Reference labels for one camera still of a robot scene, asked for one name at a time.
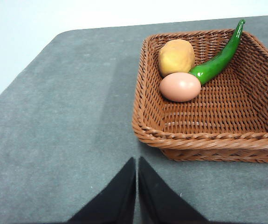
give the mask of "green chili pepper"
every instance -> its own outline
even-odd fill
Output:
[[[199,79],[202,85],[218,75],[233,58],[240,43],[242,27],[244,24],[245,20],[239,21],[229,42],[215,57],[203,64],[195,66],[189,71],[190,74]]]

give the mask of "basket rim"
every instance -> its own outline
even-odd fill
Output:
[[[153,34],[146,37],[142,43],[139,60],[137,83],[135,88],[132,128],[141,142],[161,149],[268,149],[268,132],[248,133],[169,133],[147,126],[143,121],[146,89],[142,88],[147,70],[147,44],[160,36],[203,35],[217,32],[233,32],[233,29],[197,30],[189,32],[172,32]],[[263,56],[268,56],[268,49],[251,33],[243,31],[242,35],[251,38],[251,42],[259,47]]]

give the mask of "white wall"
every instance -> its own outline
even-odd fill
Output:
[[[268,15],[268,0],[0,0],[0,94],[59,33]]]

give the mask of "black object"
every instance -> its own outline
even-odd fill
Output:
[[[208,221],[179,197],[141,157],[139,199],[144,224],[234,224]],[[136,198],[136,166],[130,158],[95,198],[65,223],[132,224]]]

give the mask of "woven basket bottom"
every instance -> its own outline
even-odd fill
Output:
[[[176,150],[161,149],[161,152],[174,161],[243,161],[268,163],[268,149],[208,149],[208,150]]]

